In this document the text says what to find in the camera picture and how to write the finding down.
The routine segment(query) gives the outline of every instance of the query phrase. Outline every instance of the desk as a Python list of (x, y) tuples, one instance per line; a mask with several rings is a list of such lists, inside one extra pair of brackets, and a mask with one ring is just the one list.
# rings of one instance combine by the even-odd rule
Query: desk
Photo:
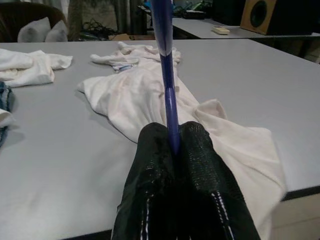
[[(129, 44), (156, 45), (155, 41)], [(175, 40), (181, 80), (199, 102), (272, 131), (289, 196), (320, 192), (320, 67), (248, 39)], [(116, 42), (2, 43), (74, 56), (53, 84), (13, 89), (15, 126), (0, 149), (0, 239), (58, 240), (111, 229), (136, 144), (94, 113), (77, 85), (114, 74), (90, 62)]]
[[(182, 31), (183, 33), (190, 35), (196, 39), (310, 39), (320, 38), (320, 33), (312, 33), (311, 35), (262, 35), (253, 31), (242, 29), (240, 26), (228, 26), (212, 19), (184, 19), (174, 17), (172, 19), (172, 25), (174, 28)], [(211, 29), (213, 26), (223, 26), (230, 30), (228, 35), (217, 34)]]

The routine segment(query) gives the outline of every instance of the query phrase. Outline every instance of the speaker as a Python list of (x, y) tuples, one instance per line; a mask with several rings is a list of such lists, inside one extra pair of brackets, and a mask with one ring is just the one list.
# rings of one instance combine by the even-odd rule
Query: speaker
[(263, 35), (309, 35), (320, 0), (246, 0), (240, 27)]
[(239, 26), (246, 0), (213, 0), (212, 18), (222, 24)]

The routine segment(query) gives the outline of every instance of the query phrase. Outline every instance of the brown chair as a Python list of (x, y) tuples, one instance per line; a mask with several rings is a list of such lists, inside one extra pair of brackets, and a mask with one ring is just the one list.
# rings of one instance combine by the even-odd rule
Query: brown chair
[(0, 3), (0, 43), (16, 43), (22, 27), (45, 17), (51, 28), (60, 20), (67, 26), (65, 15), (55, 7), (30, 2)]

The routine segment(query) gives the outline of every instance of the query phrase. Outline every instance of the small white object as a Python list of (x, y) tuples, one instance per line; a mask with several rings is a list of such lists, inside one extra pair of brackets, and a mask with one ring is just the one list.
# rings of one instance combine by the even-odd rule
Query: small white object
[(228, 35), (230, 33), (230, 30), (226, 29), (223, 26), (214, 26), (211, 31), (220, 35)]

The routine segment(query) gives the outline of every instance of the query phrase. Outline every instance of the blue rod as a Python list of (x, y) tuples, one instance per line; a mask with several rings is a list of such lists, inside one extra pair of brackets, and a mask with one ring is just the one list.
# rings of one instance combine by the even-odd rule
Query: blue rod
[(177, 154), (180, 146), (179, 122), (172, 58), (172, 3), (171, 0), (150, 0), (155, 39), (160, 52), (166, 125), (172, 151)]

